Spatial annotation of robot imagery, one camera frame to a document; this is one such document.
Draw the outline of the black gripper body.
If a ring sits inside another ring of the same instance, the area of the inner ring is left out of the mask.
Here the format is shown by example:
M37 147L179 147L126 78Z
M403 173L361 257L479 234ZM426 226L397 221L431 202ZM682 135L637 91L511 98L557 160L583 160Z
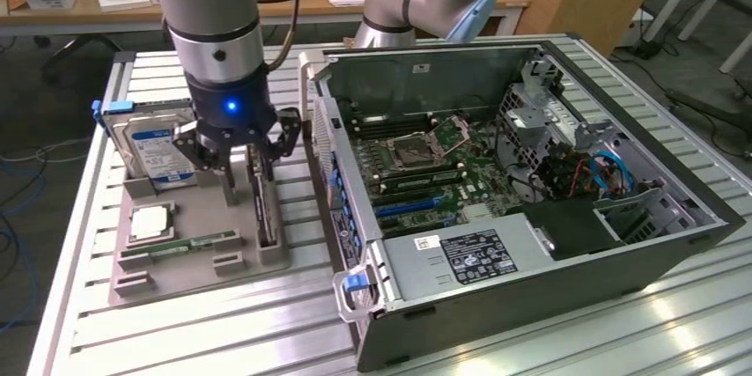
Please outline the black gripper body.
M275 123L267 72L257 68L226 83L201 81L186 74L197 132L217 144L258 143Z

